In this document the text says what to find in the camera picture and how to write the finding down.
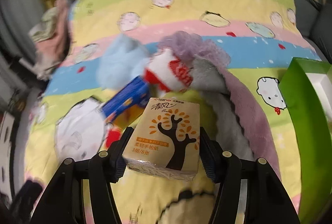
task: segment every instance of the bed sheet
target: bed sheet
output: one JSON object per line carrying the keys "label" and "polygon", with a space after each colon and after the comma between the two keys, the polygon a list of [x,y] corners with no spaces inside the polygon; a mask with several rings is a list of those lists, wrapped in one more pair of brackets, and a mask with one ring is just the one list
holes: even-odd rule
{"label": "bed sheet", "polygon": [[[293,57],[319,60],[296,28],[293,0],[77,0],[68,22],[70,54],[55,72],[31,129],[25,153],[26,178],[36,178],[46,186],[62,160],[56,138],[59,124],[66,122],[68,114],[93,109],[115,95],[115,90],[102,88],[96,79],[100,58],[115,37],[124,33],[153,53],[160,39],[181,30],[213,40],[230,55],[228,70],[247,86],[267,116],[281,179],[298,210],[301,170],[293,124],[287,107],[270,101],[270,88],[259,90],[261,80],[277,84]],[[119,117],[117,131],[140,112]],[[75,135],[73,139],[71,144],[79,140]],[[89,144],[90,151],[105,148],[105,134]],[[82,159],[87,157],[86,151],[78,151]],[[197,198],[213,206],[213,188],[201,166],[190,183],[126,170],[112,185],[123,223],[155,223],[174,200],[188,211],[179,202],[179,193],[186,189],[206,194]],[[85,196],[88,200],[88,189]],[[86,214],[87,223],[92,223],[91,210]]]}

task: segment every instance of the green box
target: green box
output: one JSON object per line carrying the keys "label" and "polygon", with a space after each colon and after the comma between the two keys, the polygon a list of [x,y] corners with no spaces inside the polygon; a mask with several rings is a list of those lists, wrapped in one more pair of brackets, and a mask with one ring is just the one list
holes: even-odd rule
{"label": "green box", "polygon": [[293,58],[279,89],[291,116],[301,159],[301,223],[311,224],[326,205],[332,187],[332,142],[326,114],[307,73],[327,74],[332,65]]}

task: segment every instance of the screw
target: screw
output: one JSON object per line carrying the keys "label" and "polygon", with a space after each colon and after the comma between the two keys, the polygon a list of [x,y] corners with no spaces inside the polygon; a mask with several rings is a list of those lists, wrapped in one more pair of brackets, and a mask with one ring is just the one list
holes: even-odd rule
{"label": "screw", "polygon": [[104,157],[106,157],[107,155],[108,155],[108,152],[107,151],[101,151],[101,152],[99,152],[99,154],[98,154],[101,158],[104,158]]}
{"label": "screw", "polygon": [[258,162],[262,165],[266,164],[266,160],[264,158],[258,159]]}
{"label": "screw", "polygon": [[222,152],[222,155],[226,158],[230,158],[232,156],[232,153],[229,151],[224,151],[224,152]]}
{"label": "screw", "polygon": [[64,160],[65,165],[69,165],[71,162],[73,162],[73,160],[71,158],[67,158]]}

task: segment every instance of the light blue cloth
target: light blue cloth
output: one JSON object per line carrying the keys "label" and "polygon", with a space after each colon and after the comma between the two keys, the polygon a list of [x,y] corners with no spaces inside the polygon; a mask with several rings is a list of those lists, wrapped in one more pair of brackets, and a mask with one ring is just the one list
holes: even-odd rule
{"label": "light blue cloth", "polygon": [[149,60],[150,53],[138,40],[120,34],[100,58],[97,82],[102,88],[119,90],[142,75]]}

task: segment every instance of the tree illustration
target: tree illustration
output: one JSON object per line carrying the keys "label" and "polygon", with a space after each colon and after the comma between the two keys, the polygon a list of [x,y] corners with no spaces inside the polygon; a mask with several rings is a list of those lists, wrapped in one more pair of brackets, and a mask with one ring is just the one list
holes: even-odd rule
{"label": "tree illustration", "polygon": [[[198,147],[199,147],[198,139],[199,139],[199,137],[197,137],[197,139],[189,137],[189,134],[190,135],[197,134],[196,131],[191,131],[191,129],[192,129],[191,126],[187,126],[186,131],[181,128],[181,127],[185,128],[186,124],[190,123],[190,121],[188,120],[189,115],[185,115],[184,112],[181,112],[181,113],[178,114],[179,118],[175,119],[175,114],[171,115],[172,113],[173,113],[172,110],[168,110],[168,112],[165,113],[166,116],[171,116],[170,120],[169,120],[169,117],[163,117],[163,119],[165,119],[166,121],[157,122],[155,119],[153,119],[152,122],[157,123],[158,130],[162,134],[166,135],[167,137],[170,137],[173,144],[174,144],[174,154],[173,154],[171,160],[169,161],[169,163],[167,164],[166,168],[181,170],[182,166],[183,166],[183,163],[185,161],[187,145],[190,144],[190,143],[197,142],[197,144],[195,144],[195,149],[198,150]],[[161,115],[159,115],[157,117],[157,119],[158,119],[158,121],[160,121],[161,120]],[[152,130],[150,132],[150,134],[153,134],[155,132],[157,132],[157,131]]]}

